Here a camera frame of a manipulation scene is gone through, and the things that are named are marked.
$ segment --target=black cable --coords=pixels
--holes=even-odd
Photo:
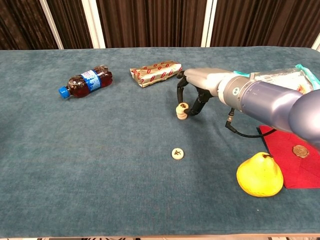
[[[232,119],[233,119],[234,115],[235,115],[235,109],[232,107],[231,111],[228,114],[228,119],[227,119],[227,121],[225,123],[225,127],[227,129],[229,129],[230,131],[232,131],[233,133],[238,134],[238,135],[240,135],[242,137],[245,137],[245,138],[263,138],[263,137],[268,136],[268,135],[274,133],[275,131],[277,131],[276,129],[272,129],[272,130],[270,130],[270,131],[268,131],[268,132],[266,132],[264,134],[258,134],[258,135],[243,134],[241,132],[238,132],[233,126],[231,126],[231,122],[232,122]]]

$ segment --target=bottle label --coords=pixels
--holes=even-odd
[[[90,92],[101,87],[100,78],[94,71],[86,71],[82,73],[81,76],[84,78],[85,83],[88,85]]]

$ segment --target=blue bottle cap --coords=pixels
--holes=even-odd
[[[70,97],[70,93],[65,86],[59,88],[59,93],[64,99]]]

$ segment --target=printed symbol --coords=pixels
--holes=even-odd
[[[233,94],[234,96],[236,96],[236,95],[238,95],[239,91],[240,91],[240,88],[239,88],[239,87],[235,87],[235,88],[232,90],[232,94]]]

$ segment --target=round game piece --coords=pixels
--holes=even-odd
[[[184,151],[181,148],[175,148],[171,153],[173,159],[180,160],[184,157]]]
[[[178,119],[180,119],[180,120],[185,120],[187,117],[188,117],[188,115],[187,114],[185,114],[185,115],[176,115],[177,116],[177,118]]]
[[[292,148],[292,152],[300,157],[300,158],[306,158],[309,155],[309,151],[305,146],[296,145]]]
[[[188,109],[189,108],[189,105],[185,102],[181,102],[179,103],[179,105],[175,108],[175,112],[177,114],[184,114],[184,110],[185,109]]]

